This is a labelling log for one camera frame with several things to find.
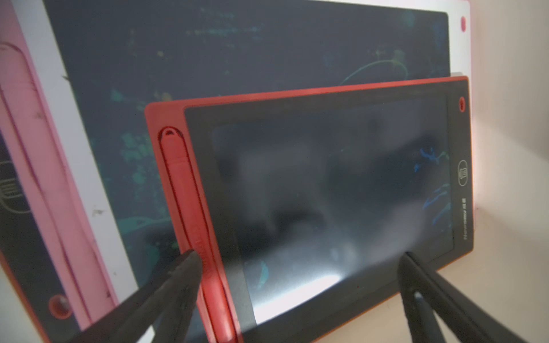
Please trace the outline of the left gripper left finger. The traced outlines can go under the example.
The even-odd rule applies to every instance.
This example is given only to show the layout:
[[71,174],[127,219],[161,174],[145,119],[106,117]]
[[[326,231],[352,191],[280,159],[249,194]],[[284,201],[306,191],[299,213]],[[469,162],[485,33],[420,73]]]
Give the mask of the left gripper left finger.
[[153,342],[187,337],[202,280],[202,260],[188,250],[143,288],[71,339],[72,342],[138,342],[159,322]]

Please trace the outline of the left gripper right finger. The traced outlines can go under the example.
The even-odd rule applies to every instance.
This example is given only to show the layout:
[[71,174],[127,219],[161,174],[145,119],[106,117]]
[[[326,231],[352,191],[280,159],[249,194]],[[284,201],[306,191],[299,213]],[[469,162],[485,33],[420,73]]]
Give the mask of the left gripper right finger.
[[397,267],[397,281],[414,342],[444,342],[439,316],[460,342],[523,342],[411,252]]

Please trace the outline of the pink tablet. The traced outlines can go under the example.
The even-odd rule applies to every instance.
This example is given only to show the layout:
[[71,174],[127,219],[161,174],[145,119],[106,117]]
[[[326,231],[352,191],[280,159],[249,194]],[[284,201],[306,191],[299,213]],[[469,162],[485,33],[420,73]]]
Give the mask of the pink tablet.
[[1,112],[86,327],[174,250],[154,101],[471,73],[468,1],[3,1]]

